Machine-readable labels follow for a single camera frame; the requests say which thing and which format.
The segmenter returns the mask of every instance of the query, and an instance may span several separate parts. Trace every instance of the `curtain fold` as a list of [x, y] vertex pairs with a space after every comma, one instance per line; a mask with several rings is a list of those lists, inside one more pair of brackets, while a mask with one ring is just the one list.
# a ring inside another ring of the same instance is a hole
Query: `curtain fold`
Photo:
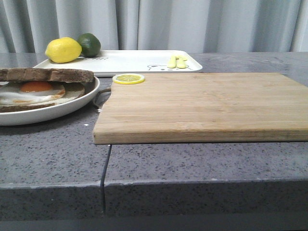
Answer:
[[308, 51], [308, 0], [0, 0], [0, 52], [82, 33], [103, 50]]

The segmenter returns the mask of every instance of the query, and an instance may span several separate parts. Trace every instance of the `white plate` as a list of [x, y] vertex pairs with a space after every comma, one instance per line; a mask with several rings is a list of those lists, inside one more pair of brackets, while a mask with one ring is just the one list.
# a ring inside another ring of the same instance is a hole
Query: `white plate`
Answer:
[[[187, 67], [168, 68], [167, 63], [172, 55], [184, 55]], [[76, 60], [57, 64], [47, 59], [34, 68], [69, 68], [93, 71], [98, 77], [111, 77], [122, 73], [144, 72], [199, 72], [202, 66], [184, 51], [175, 50], [123, 50], [101, 51], [94, 58], [79, 57]]]
[[0, 126], [38, 123], [64, 116], [83, 107], [89, 103], [98, 92], [100, 81], [97, 77], [94, 78], [95, 81], [85, 85], [86, 94], [72, 101], [34, 110], [0, 113]]

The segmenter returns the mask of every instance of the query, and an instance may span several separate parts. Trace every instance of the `fried egg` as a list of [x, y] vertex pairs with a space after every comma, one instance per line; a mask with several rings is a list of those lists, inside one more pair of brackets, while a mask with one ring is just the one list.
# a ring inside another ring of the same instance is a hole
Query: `fried egg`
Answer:
[[27, 105], [56, 100], [65, 95], [62, 84], [31, 81], [10, 82], [0, 88], [0, 105]]

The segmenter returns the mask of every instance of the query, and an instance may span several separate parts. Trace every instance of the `gray countertop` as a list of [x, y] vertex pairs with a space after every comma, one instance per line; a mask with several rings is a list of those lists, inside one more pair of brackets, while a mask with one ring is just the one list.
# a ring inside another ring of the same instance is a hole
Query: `gray countertop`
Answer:
[[[190, 54], [202, 72], [279, 72], [308, 86], [308, 53]], [[44, 54], [0, 54], [32, 67]], [[101, 78], [101, 88], [110, 78]], [[308, 142], [94, 145], [95, 108], [0, 127], [1, 220], [308, 212]]]

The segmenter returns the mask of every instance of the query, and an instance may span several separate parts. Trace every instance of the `sandwich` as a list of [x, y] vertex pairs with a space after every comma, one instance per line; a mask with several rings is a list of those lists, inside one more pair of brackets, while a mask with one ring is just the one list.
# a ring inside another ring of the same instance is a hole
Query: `sandwich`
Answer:
[[93, 80], [92, 71], [79, 69], [0, 69], [0, 113], [33, 110], [74, 100], [85, 94], [85, 84]]

